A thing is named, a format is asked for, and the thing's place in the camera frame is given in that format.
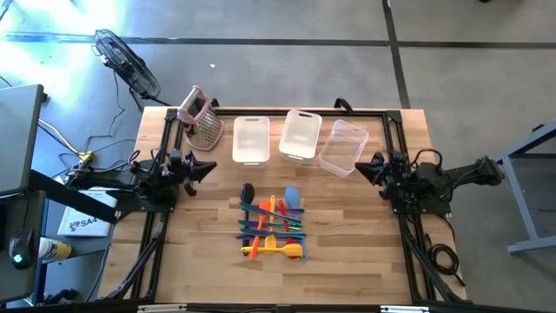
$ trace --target yellow spatula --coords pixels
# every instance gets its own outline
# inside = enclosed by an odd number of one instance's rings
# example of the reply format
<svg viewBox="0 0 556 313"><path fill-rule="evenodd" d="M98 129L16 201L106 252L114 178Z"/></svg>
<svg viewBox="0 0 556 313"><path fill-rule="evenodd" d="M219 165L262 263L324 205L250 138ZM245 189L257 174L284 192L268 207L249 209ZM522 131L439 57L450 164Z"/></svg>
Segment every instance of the yellow spatula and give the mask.
<svg viewBox="0 0 556 313"><path fill-rule="evenodd" d="M275 212L275 206L276 206L276 198L274 196L271 196L270 197L270 211L272 213ZM271 223L275 222L275 217L274 216L270 216L270 222ZM269 227L268 230L274 231L272 226ZM270 235L270 236L266 237L264 239L264 247L265 248L276 248L276 237L274 235Z"/></svg>
<svg viewBox="0 0 556 313"><path fill-rule="evenodd" d="M243 252L250 252L253 248L252 247L243 247ZM286 256L297 256L301 257L303 255L303 248L298 243L289 243L281 248L259 248L257 249L259 252L268 253L268 252L281 252Z"/></svg>

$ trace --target red utensil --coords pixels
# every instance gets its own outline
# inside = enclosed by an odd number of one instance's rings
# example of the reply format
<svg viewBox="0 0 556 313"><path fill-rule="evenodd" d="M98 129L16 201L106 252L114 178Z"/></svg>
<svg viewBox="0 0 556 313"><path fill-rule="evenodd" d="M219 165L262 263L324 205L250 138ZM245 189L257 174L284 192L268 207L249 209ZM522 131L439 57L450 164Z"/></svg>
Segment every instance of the red utensil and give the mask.
<svg viewBox="0 0 556 313"><path fill-rule="evenodd" d="M286 206L284 206L284 202L282 200L278 201L278 206L280 207L280 214L282 215L286 215ZM286 229L286 231L289 231L289 224L288 221L284 221L284 229ZM286 240L286 244L290 244L290 243L296 243L296 241L294 241L294 239L292 237L288 237L288 239ZM299 258L298 256L290 256L289 258Z"/></svg>

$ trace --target white box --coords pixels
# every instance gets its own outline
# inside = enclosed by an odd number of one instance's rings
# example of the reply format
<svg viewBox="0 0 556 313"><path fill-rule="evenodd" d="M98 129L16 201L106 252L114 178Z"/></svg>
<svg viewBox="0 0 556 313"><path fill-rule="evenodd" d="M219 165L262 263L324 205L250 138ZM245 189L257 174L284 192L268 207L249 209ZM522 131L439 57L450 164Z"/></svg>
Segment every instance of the white box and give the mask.
<svg viewBox="0 0 556 313"><path fill-rule="evenodd" d="M234 120L234 162L246 168L264 168L270 159L268 117L237 117Z"/></svg>
<svg viewBox="0 0 556 313"><path fill-rule="evenodd" d="M291 110L286 116L280 138L280 154L297 163L313 162L319 142L322 117L318 114Z"/></svg>

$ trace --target black ladle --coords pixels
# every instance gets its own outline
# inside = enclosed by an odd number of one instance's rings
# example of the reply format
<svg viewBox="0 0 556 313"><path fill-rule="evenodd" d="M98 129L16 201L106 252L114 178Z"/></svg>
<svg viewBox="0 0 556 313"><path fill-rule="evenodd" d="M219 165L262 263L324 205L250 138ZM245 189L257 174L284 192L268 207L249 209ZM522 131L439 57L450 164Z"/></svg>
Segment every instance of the black ladle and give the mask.
<svg viewBox="0 0 556 313"><path fill-rule="evenodd" d="M252 184L250 183L245 183L242 186L242 189L240 190L240 200L242 200L243 203L248 203L251 204L253 202L253 199L255 198L255 187L253 187ZM249 212L245 211L245 216L244 219L246 221L249 220ZM249 240L248 239L243 239L243 247L248 247L249 246ZM246 256L248 255L248 252L243 252L243 255Z"/></svg>

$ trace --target white plastic container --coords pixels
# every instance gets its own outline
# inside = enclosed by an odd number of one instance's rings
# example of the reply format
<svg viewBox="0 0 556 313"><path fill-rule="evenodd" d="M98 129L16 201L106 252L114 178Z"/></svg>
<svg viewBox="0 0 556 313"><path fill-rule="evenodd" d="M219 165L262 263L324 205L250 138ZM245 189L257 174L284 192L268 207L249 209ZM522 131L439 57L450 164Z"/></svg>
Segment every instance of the white plastic container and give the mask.
<svg viewBox="0 0 556 313"><path fill-rule="evenodd" d="M319 165L337 176L349 175L354 171L367 139L368 133L363 128L337 120L319 154Z"/></svg>
<svg viewBox="0 0 556 313"><path fill-rule="evenodd" d="M270 159L268 117L237 117L234 120L234 162L246 168L264 168Z"/></svg>
<svg viewBox="0 0 556 313"><path fill-rule="evenodd" d="M279 150L289 161L311 163L319 141L322 117L317 114L291 110L281 132Z"/></svg>

